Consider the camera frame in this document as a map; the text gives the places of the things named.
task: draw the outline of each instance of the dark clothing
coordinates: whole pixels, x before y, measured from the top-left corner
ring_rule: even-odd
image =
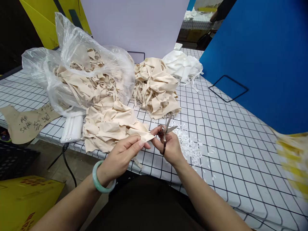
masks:
[[[189,198],[150,176],[137,176],[109,197],[92,230],[204,230]]]
[[[235,2],[236,0],[223,0],[223,2],[217,8],[217,16],[215,21],[224,20]]]

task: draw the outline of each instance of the grid tablecloth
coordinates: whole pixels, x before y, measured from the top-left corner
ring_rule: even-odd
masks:
[[[181,50],[196,58],[203,53]],[[198,93],[190,86],[177,88],[182,110],[174,122],[180,124],[195,142],[199,139],[203,143],[202,167],[195,167],[197,173],[251,228],[303,230],[305,225],[308,226],[307,203],[295,196],[287,181],[276,153],[276,137],[265,123],[237,102],[226,103],[209,91],[211,85],[201,77],[196,81]],[[228,98],[219,89],[215,91]],[[29,80],[22,70],[0,81],[0,107],[11,104],[18,111],[29,111],[48,102],[45,90]],[[134,107],[133,100],[128,106],[134,109],[141,122],[150,126],[150,130],[166,123],[166,119],[152,120],[145,110]],[[0,125],[7,128],[4,116],[0,115]],[[61,116],[49,123],[38,138],[62,146],[60,139],[65,120]],[[150,150],[142,150],[137,155],[143,169],[140,171],[132,161],[129,169],[166,180],[173,188],[186,193],[174,168],[150,145]],[[86,153],[83,141],[70,143],[69,148]],[[99,159],[106,157],[99,150],[87,155]]]

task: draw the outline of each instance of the black crate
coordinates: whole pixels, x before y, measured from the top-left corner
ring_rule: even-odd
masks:
[[[0,180],[22,177],[39,152],[0,142]]]

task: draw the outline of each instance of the left hand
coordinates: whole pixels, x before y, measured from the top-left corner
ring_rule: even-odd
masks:
[[[121,176],[127,170],[131,159],[137,156],[143,147],[151,148],[147,142],[142,142],[138,135],[132,135],[118,141],[97,170],[99,182],[104,184]]]

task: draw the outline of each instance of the fingernail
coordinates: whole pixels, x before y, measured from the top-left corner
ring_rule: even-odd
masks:
[[[139,144],[140,147],[144,146],[144,142],[143,141],[138,141],[138,144]]]

